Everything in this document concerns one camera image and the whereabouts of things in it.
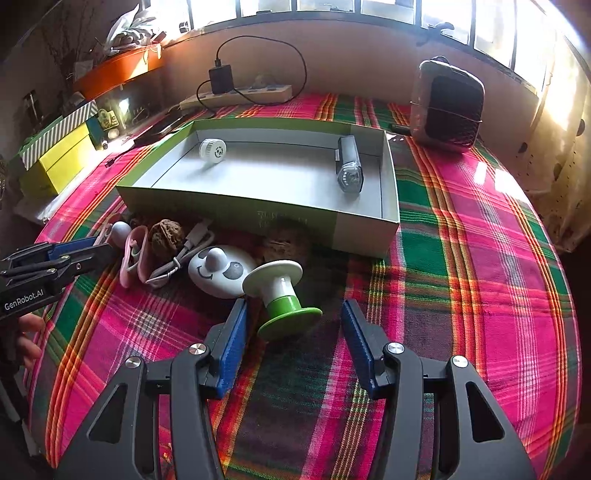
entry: green spool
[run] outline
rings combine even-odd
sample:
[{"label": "green spool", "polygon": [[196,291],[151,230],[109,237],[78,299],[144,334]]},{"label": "green spool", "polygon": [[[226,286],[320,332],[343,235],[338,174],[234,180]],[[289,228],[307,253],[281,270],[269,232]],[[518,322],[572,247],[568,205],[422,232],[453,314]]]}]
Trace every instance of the green spool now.
[{"label": "green spool", "polygon": [[280,297],[267,305],[270,320],[258,330],[258,336],[266,342],[302,333],[314,325],[322,310],[302,308],[295,295]]}]

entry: yellow box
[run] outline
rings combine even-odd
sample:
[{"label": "yellow box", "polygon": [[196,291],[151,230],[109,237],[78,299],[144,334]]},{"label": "yellow box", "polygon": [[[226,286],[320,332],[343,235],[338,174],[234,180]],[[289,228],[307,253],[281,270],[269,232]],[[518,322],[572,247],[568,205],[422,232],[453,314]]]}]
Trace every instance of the yellow box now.
[{"label": "yellow box", "polygon": [[58,195],[96,154],[84,123],[51,147],[20,178],[23,194],[27,197]]}]

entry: cardboard box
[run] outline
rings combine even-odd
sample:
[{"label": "cardboard box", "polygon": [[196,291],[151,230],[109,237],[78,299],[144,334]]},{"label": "cardboard box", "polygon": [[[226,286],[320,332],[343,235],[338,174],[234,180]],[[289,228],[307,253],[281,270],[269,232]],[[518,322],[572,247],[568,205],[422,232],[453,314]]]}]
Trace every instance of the cardboard box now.
[{"label": "cardboard box", "polygon": [[59,118],[46,127],[29,142],[9,162],[9,171],[14,178],[20,178],[26,171],[50,149],[53,148],[62,138],[86,122],[90,117],[99,112],[95,101],[88,102],[66,118]]},{"label": "cardboard box", "polygon": [[98,154],[82,123],[25,172],[20,178],[21,190],[33,198],[58,195]]},{"label": "cardboard box", "polygon": [[[339,137],[354,135],[364,175],[361,193],[336,180]],[[199,157],[206,138],[228,146],[219,164]],[[204,216],[264,235],[275,218],[304,223],[314,241],[385,257],[400,223],[392,155],[383,130],[289,118],[196,121],[152,150],[117,185],[132,212]]]}]

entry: pink clip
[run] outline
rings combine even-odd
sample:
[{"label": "pink clip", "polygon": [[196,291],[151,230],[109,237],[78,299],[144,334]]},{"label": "pink clip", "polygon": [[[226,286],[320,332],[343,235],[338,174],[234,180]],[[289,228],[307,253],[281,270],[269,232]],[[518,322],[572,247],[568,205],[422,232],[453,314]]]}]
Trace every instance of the pink clip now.
[{"label": "pink clip", "polygon": [[148,242],[148,228],[144,225],[134,228],[125,241],[124,257],[119,270],[119,283],[129,288],[137,276],[146,283],[152,273],[152,256]]}]

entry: white panda face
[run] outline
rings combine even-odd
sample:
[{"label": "white panda face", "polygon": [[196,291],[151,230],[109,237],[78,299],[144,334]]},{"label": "white panda face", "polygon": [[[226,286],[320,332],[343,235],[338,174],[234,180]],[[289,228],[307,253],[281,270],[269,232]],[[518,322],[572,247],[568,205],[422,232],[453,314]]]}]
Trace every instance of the white panda face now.
[{"label": "white panda face", "polygon": [[193,283],[218,298],[232,299],[244,295],[242,281],[256,267],[245,251],[231,245],[207,247],[189,264]]}]

